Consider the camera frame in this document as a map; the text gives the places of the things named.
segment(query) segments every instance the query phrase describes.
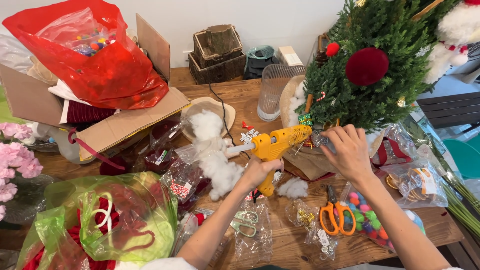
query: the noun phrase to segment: small santa figurine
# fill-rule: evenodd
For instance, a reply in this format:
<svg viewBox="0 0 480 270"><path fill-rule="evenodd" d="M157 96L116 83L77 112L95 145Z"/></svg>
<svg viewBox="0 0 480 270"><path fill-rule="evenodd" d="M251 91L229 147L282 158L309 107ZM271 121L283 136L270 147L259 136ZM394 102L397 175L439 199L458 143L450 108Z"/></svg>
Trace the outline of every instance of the small santa figurine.
<svg viewBox="0 0 480 270"><path fill-rule="evenodd" d="M432 84L440 79L450 66L461 66L468 61L467 44L480 41L480 0L459 3L438 23L440 42L428 57L430 71L424 82Z"/></svg>

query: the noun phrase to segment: green plastic bag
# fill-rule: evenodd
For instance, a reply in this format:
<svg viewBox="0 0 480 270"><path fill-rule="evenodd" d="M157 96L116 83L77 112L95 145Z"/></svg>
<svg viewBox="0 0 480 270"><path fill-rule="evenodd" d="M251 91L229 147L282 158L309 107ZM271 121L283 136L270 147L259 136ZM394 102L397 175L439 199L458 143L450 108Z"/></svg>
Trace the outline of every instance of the green plastic bag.
<svg viewBox="0 0 480 270"><path fill-rule="evenodd" d="M45 189L47 209L64 206L80 210L80 241L94 260L149 262L167 258L177 228L177 197L171 196L159 178L153 172L141 172L53 183ZM108 215L106 207L98 210L100 200L103 206L105 202L111 205Z"/></svg>
<svg viewBox="0 0 480 270"><path fill-rule="evenodd" d="M25 238L17 269L23 269L43 248L37 270L82 270L88 267L86 253L65 229L67 211L61 206L37 214Z"/></svg>

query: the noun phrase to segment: glass vase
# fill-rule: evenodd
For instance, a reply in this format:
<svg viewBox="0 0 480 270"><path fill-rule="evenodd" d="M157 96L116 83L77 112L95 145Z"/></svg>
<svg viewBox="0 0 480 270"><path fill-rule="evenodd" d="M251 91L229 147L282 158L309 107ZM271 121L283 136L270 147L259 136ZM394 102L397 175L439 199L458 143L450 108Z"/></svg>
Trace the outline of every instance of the glass vase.
<svg viewBox="0 0 480 270"><path fill-rule="evenodd" d="M17 185L18 191L13 199L5 203L0 202L0 205L6 207L3 220L13 224L31 224L35 215L45 210L47 202L43 196L45 187L59 181L60 179L45 174L28 179L17 175L10 179L10 183Z"/></svg>

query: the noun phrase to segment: yellow glue gun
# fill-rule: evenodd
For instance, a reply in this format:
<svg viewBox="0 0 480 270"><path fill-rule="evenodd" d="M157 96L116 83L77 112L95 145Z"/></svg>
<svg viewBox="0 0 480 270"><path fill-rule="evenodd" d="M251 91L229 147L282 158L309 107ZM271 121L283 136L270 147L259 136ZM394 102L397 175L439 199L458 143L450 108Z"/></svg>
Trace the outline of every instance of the yellow glue gun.
<svg viewBox="0 0 480 270"><path fill-rule="evenodd" d="M303 142L311 134L312 128L307 125L296 125L275 130L270 133L270 136L260 134L252 138L252 143L255 144L252 153L262 161L278 160L289 148ZM272 181L274 174L275 171L269 172L265 180L257 187L257 190L266 197L273 194Z"/></svg>

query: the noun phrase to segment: miniature christmas tree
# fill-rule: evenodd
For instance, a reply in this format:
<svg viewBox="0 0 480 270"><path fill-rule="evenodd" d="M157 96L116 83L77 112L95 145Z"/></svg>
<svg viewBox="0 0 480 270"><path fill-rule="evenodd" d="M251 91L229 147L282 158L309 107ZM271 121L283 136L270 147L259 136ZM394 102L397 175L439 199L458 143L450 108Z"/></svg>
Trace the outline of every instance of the miniature christmas tree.
<svg viewBox="0 0 480 270"><path fill-rule="evenodd" d="M330 50L329 44L329 60L307 69L305 96L314 96L310 115L315 124L339 119L342 126L351 123L373 132L407 116L428 86L422 80L430 46L438 41L436 24L458 0L429 2L360 0L357 5L347 0L329 31L340 50L336 44ZM304 109L305 104L296 113Z"/></svg>

